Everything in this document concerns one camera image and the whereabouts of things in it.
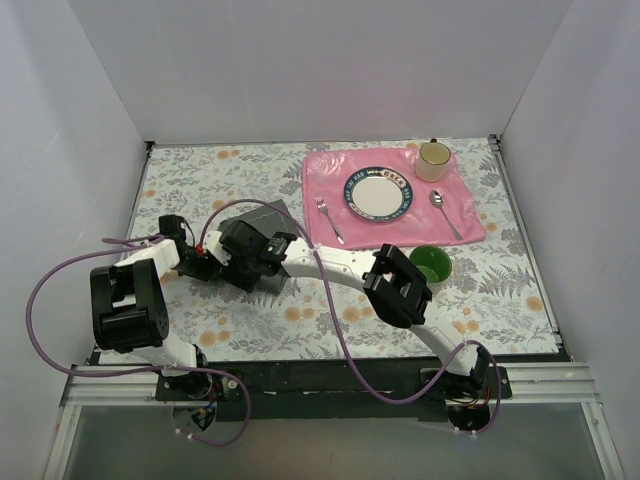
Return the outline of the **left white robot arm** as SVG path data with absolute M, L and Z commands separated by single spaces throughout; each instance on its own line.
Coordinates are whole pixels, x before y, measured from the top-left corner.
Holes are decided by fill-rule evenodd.
M 188 222 L 178 215 L 158 220 L 160 241 L 130 257 L 90 273 L 93 333 L 103 350 L 133 354 L 178 377 L 178 387 L 193 400 L 205 398 L 213 386 L 203 369 L 199 347 L 172 331 L 161 279 L 174 272 L 210 281 L 219 263 L 195 243 Z

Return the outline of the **grey cloth napkin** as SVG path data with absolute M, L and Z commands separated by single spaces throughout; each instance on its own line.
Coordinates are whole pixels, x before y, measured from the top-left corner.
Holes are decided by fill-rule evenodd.
M 278 232 L 290 233 L 296 236 L 299 235 L 297 227 L 288 217 L 285 217 L 274 209 L 266 206 L 259 206 L 235 217 L 225 219 L 220 222 L 218 230 L 223 232 L 236 220 L 248 223 L 267 238 L 273 237 Z M 273 277 L 262 276 L 256 283 L 255 288 L 257 290 L 278 295 L 283 290 L 287 282 L 288 276 L 283 273 L 278 273 Z

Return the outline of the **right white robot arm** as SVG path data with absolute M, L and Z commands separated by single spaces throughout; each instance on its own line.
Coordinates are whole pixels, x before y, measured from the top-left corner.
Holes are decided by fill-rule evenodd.
M 417 336 L 446 365 L 454 389 L 475 397 L 489 384 L 489 357 L 466 341 L 433 303 L 427 279 L 397 247 L 358 252 L 315 246 L 304 234 L 268 238 L 244 221 L 204 236 L 203 248 L 233 282 L 250 276 L 314 278 L 364 293 L 384 323 Z

